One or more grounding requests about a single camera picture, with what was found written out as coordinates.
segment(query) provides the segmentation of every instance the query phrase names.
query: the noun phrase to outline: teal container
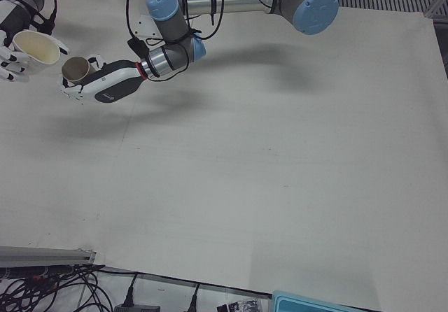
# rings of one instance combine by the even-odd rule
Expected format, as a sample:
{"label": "teal container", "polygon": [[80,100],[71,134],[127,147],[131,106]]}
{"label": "teal container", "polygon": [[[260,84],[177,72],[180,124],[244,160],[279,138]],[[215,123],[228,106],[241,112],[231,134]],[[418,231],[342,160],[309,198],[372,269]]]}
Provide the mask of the teal container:
{"label": "teal container", "polygon": [[287,292],[274,291],[270,312],[361,312],[361,310],[292,295]]}

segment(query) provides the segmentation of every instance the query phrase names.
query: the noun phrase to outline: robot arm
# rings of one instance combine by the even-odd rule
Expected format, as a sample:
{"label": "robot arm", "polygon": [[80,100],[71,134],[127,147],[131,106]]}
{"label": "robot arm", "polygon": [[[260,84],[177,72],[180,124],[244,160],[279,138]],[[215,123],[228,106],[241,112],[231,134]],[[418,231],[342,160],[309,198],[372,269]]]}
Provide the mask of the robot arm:
{"label": "robot arm", "polygon": [[[183,14],[220,12],[222,0],[179,0]],[[265,11],[287,19],[303,34],[317,34],[326,29],[338,12],[338,0],[224,0],[224,12]]]}
{"label": "robot arm", "polygon": [[[62,91],[77,99],[93,99],[103,103],[115,102],[136,92],[146,80],[155,80],[205,56],[201,38],[184,19],[186,14],[215,14],[222,0],[147,0],[165,45],[139,54],[137,63],[120,60],[104,66],[85,77],[80,84]],[[224,0],[225,12],[264,10],[281,15],[303,34],[317,34],[335,19],[337,0]]]}
{"label": "robot arm", "polygon": [[[51,34],[54,27],[55,12],[43,23],[34,22],[34,16],[40,15],[45,0],[0,0],[0,78],[8,81],[28,81],[26,75],[29,56],[9,48],[16,33],[28,29],[30,25],[38,31]],[[68,48],[57,39],[61,52],[68,54]]]}

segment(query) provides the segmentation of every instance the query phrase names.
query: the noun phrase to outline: white tabletop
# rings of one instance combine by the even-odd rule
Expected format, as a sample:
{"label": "white tabletop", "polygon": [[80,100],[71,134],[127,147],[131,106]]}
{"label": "white tabletop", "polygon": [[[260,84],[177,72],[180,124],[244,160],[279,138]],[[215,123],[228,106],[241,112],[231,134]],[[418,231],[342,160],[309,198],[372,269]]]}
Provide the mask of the white tabletop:
{"label": "white tabletop", "polygon": [[[59,0],[55,36],[72,55],[136,59],[124,3]],[[281,17],[231,14],[206,48],[111,105],[67,99],[60,65],[2,83],[0,245],[444,311],[448,85],[431,21],[341,8],[304,36]]]}

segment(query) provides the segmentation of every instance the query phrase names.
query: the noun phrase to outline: paper cup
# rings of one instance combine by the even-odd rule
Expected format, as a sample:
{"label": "paper cup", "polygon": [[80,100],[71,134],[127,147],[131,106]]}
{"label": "paper cup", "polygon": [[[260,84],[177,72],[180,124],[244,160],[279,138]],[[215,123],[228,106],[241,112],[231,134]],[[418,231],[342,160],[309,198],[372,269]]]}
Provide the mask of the paper cup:
{"label": "paper cup", "polygon": [[62,65],[62,76],[69,82],[77,84],[89,74],[95,72],[93,66],[83,57],[72,57]]}
{"label": "paper cup", "polygon": [[24,73],[36,74],[56,64],[61,56],[59,46],[46,34],[24,30],[14,35],[13,46],[16,51],[29,55],[28,67]]}

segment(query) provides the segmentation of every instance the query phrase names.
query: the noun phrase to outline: power adapter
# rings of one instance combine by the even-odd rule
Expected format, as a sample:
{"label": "power adapter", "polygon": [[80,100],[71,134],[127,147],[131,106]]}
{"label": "power adapter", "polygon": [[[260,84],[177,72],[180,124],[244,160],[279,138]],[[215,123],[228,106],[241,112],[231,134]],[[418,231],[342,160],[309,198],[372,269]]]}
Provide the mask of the power adapter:
{"label": "power adapter", "polygon": [[160,312],[160,306],[133,305],[133,307],[124,307],[121,304],[115,306],[113,312]]}

